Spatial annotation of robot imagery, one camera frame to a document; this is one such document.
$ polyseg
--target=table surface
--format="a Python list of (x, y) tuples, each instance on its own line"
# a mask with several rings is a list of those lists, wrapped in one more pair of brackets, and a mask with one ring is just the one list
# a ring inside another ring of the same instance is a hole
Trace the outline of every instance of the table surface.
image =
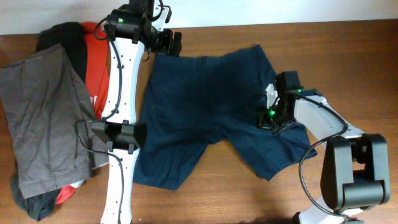
[[(398, 20), (271, 24), (175, 29), (183, 33), (181, 56), (218, 56), (261, 44), (277, 73), (297, 70), (305, 88), (317, 88), (347, 121), (366, 133), (381, 133), (389, 145), (390, 202), (363, 212), (367, 223), (398, 220)], [(0, 36), (0, 66), (35, 51), (37, 35)], [(137, 111), (153, 59), (142, 62)], [(15, 173), (12, 139), (0, 106), (0, 222), (35, 223), (12, 200)], [(310, 134), (311, 142), (315, 139)], [(324, 150), (304, 164), (314, 197), (320, 195)], [(290, 218), (311, 202), (297, 174), (284, 169), (270, 182), (256, 177), (228, 141), (208, 146), (176, 191), (134, 184), (133, 223), (252, 223)], [(41, 223), (99, 223), (106, 199), (108, 166), (57, 205)]]

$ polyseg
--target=red cloth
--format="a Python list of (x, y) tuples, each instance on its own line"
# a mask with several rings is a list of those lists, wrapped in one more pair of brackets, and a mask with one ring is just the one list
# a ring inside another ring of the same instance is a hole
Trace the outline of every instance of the red cloth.
[(71, 187), (70, 185), (63, 187), (60, 191), (60, 194), (58, 195), (57, 200), (55, 201), (55, 204), (58, 205), (64, 201), (66, 201), (68, 198), (70, 198), (73, 193), (75, 193), (76, 188)]
[[(108, 41), (95, 38), (94, 29), (96, 23), (84, 22), (81, 25), (84, 28), (87, 45), (86, 87), (94, 106), (95, 115), (97, 119), (101, 119), (109, 86), (108, 68), (106, 67)], [(106, 34), (98, 29), (97, 35), (98, 37), (104, 37)]]

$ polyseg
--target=black cloth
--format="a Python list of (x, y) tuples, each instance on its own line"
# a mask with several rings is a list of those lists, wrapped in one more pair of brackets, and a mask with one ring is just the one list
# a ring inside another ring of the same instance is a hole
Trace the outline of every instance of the black cloth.
[[(222, 57), (156, 55), (139, 120), (147, 124), (147, 140), (133, 181), (175, 190), (206, 147), (224, 139), (266, 180), (297, 163), (310, 146), (305, 127), (273, 136), (256, 128), (244, 106), (248, 96), (275, 86), (275, 77), (259, 45)], [(266, 105), (264, 98), (251, 101), (250, 108)]]
[(87, 71), (87, 45), (84, 38), (83, 26), (78, 22), (66, 22), (42, 31), (39, 34), (37, 51), (45, 50), (56, 44), (61, 44), (65, 49), (73, 69), (83, 83), (85, 83)]
[(11, 180), (12, 197), (15, 203), (25, 210), (31, 218), (36, 221), (43, 220), (49, 216), (55, 209), (55, 202), (61, 189), (52, 190), (44, 194), (36, 195), (24, 199), (21, 190), (18, 187), (18, 175)]

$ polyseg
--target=white background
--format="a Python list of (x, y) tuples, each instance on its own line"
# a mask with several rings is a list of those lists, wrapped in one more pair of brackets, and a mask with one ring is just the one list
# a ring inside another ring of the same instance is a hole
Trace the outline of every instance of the white background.
[[(98, 22), (128, 0), (0, 0), (0, 34), (37, 33), (68, 21)], [(350, 21), (398, 17), (398, 0), (164, 0), (166, 27)]]

